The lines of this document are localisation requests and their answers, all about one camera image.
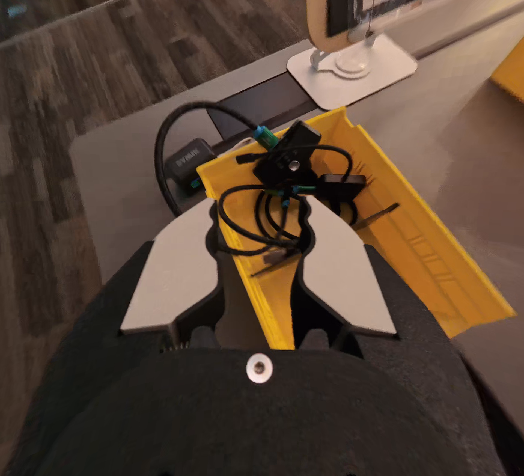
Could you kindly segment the black bin divider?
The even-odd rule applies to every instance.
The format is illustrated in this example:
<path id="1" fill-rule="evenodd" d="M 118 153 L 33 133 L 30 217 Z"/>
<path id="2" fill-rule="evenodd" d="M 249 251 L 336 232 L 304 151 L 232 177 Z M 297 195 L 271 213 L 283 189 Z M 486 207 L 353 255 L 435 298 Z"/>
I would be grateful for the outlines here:
<path id="1" fill-rule="evenodd" d="M 354 224 L 351 224 L 350 226 L 353 228 L 354 231 L 359 231 L 364 228 L 367 228 L 369 225 L 374 223 L 375 221 L 379 220 L 381 217 L 392 213 L 394 210 L 396 210 L 398 207 L 400 207 L 399 203 L 393 203 L 387 208 L 367 217 L 364 219 L 357 220 Z M 290 251 L 285 251 L 284 254 L 282 254 L 280 251 L 277 252 L 276 261 L 274 263 L 269 264 L 269 266 L 266 266 L 265 268 L 258 270 L 257 272 L 254 272 L 250 275 L 250 278 L 258 277 L 266 272 L 270 272 L 273 270 L 278 269 L 279 267 L 283 266 L 285 263 L 289 262 L 291 259 L 293 259 L 295 256 L 300 255 L 301 251 L 294 249 Z"/>

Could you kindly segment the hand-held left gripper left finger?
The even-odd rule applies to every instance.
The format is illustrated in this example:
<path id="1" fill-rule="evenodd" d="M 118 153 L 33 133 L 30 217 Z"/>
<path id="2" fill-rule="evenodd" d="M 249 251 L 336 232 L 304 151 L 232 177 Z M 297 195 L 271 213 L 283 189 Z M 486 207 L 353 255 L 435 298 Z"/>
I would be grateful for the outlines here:
<path id="1" fill-rule="evenodd" d="M 121 322 L 123 334 L 191 335 L 216 326 L 225 308 L 218 228 L 216 201 L 204 199 L 157 234 Z"/>

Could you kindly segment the black power adapter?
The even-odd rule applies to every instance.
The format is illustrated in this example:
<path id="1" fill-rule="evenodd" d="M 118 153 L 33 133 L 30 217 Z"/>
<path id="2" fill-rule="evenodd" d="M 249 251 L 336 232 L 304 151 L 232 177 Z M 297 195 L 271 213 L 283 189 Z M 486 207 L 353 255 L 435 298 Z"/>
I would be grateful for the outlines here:
<path id="1" fill-rule="evenodd" d="M 197 168 L 217 158 L 212 147 L 201 138 L 195 138 L 165 161 L 165 174 L 187 196 L 203 188 Z"/>

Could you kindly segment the instruction sheet on stand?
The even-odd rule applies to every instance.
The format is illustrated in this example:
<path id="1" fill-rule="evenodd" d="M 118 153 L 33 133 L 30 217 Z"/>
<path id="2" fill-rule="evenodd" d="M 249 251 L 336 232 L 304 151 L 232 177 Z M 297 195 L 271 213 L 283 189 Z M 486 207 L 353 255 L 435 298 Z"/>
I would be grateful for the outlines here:
<path id="1" fill-rule="evenodd" d="M 350 44 L 363 40 L 367 34 L 365 33 L 361 37 L 350 37 L 348 35 L 349 25 L 347 12 L 349 9 L 349 0 L 305 0 L 305 5 L 310 41 L 321 51 L 328 53 L 337 52 L 350 46 Z M 379 34 L 393 24 L 415 16 L 416 12 L 427 12 L 434 7 L 426 8 L 425 11 L 422 9 L 414 10 L 403 14 L 398 19 L 390 21 L 389 23 L 382 22 L 383 26 L 377 27 L 377 29 L 369 32 Z"/>

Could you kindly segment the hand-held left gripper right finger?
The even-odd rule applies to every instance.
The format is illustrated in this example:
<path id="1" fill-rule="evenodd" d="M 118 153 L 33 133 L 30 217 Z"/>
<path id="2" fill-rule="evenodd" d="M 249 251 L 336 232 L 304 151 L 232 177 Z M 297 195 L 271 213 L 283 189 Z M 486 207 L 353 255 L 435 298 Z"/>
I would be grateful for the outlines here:
<path id="1" fill-rule="evenodd" d="M 348 334 L 394 337 L 397 329 L 365 244 L 313 196 L 299 208 L 299 258 L 291 285 L 294 346 L 323 330 L 329 345 Z"/>

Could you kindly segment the yellow plastic bin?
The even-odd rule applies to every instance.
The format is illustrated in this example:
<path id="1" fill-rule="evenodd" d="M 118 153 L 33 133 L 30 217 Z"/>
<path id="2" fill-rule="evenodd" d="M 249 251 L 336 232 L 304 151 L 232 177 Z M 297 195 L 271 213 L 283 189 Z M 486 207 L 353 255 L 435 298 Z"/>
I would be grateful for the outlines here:
<path id="1" fill-rule="evenodd" d="M 354 126 L 341 107 L 305 121 L 321 133 L 321 142 L 350 153 L 352 174 L 366 178 L 356 199 L 364 218 L 398 203 L 392 213 L 358 231 L 363 243 L 373 246 L 435 316 L 449 338 L 486 323 L 516 316 L 454 235 L 442 224 L 382 149 L 361 126 Z M 263 149 L 251 144 L 198 168 L 208 197 L 218 200 L 234 186 L 258 183 L 254 164 L 238 165 L 236 156 Z M 230 218 L 259 233 L 254 220 L 257 191 L 228 197 L 224 208 Z M 251 300 L 268 345 L 293 350 L 291 283 L 297 258 L 275 272 L 251 277 L 262 266 L 261 257 L 235 257 L 237 270 Z"/>
<path id="2" fill-rule="evenodd" d="M 523 38 L 494 70 L 489 79 L 523 104 Z"/>

